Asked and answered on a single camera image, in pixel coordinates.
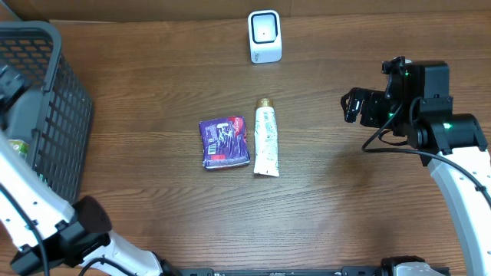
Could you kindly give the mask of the white tube gold cap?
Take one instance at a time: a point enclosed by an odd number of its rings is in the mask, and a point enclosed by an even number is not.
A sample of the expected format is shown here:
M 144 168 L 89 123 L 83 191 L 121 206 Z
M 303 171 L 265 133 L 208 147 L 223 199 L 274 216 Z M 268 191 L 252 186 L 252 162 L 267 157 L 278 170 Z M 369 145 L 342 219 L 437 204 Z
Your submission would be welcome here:
M 254 173 L 278 177 L 278 127 L 271 99 L 262 98 L 256 102 L 254 136 Z

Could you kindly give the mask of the purple snack packet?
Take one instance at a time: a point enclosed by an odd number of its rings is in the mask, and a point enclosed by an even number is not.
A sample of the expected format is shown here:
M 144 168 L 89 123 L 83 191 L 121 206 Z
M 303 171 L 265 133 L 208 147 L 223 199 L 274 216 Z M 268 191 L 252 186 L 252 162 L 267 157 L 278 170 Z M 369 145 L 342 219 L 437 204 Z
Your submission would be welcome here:
M 207 170 L 249 165 L 244 117 L 223 117 L 199 123 L 203 143 L 203 167 Z

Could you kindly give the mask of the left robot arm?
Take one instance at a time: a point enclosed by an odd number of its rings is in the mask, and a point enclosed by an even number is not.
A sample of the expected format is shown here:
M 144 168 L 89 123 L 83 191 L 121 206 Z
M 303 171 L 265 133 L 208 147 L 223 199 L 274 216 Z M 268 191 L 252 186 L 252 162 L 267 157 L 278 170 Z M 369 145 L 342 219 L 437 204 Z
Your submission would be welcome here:
M 18 253 L 11 265 L 20 275 L 48 273 L 60 264 L 94 268 L 109 275 L 177 275 L 168 262 L 129 243 L 112 229 L 96 199 L 75 204 L 41 181 L 1 138 L 1 221 Z

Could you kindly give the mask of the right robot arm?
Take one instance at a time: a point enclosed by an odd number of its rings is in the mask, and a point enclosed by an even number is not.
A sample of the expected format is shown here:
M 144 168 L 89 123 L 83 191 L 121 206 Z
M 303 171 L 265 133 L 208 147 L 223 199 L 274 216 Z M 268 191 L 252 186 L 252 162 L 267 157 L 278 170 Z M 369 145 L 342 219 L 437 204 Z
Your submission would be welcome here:
M 490 273 L 490 154 L 479 121 L 454 113 L 444 61 L 385 61 L 385 90 L 351 88 L 344 120 L 372 127 L 365 153 L 418 155 L 439 187 L 470 275 Z

